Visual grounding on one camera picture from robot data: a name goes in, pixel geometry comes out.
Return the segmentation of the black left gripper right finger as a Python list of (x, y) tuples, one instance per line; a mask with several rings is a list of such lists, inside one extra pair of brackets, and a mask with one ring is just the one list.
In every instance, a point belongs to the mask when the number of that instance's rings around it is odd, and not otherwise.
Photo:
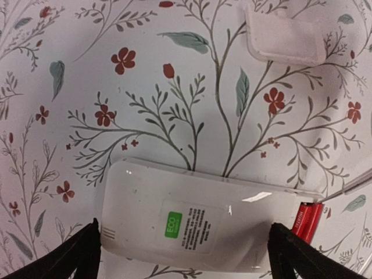
[(358, 273), (322, 255), (281, 223), (273, 223), (269, 232), (269, 260), (274, 279), (362, 278)]

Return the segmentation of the white battery compartment cover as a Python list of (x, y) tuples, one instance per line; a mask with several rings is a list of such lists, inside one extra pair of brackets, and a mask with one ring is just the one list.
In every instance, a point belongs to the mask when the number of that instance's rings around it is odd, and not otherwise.
[(257, 60), (317, 66), (325, 62), (323, 34), (317, 23), (255, 12), (244, 6), (249, 53)]

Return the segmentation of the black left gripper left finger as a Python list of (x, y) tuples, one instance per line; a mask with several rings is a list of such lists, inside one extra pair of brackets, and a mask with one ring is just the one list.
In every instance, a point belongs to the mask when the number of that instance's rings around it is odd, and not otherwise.
[(6, 278), (97, 278), (100, 259), (99, 223), (93, 219), (53, 251)]

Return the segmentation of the white remote control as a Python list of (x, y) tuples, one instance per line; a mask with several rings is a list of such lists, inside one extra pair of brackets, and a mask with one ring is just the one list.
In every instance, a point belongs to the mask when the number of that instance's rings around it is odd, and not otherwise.
[(291, 227), (300, 204), (319, 196), (128, 158), (108, 170), (101, 244), (164, 266), (262, 273), (271, 225)]

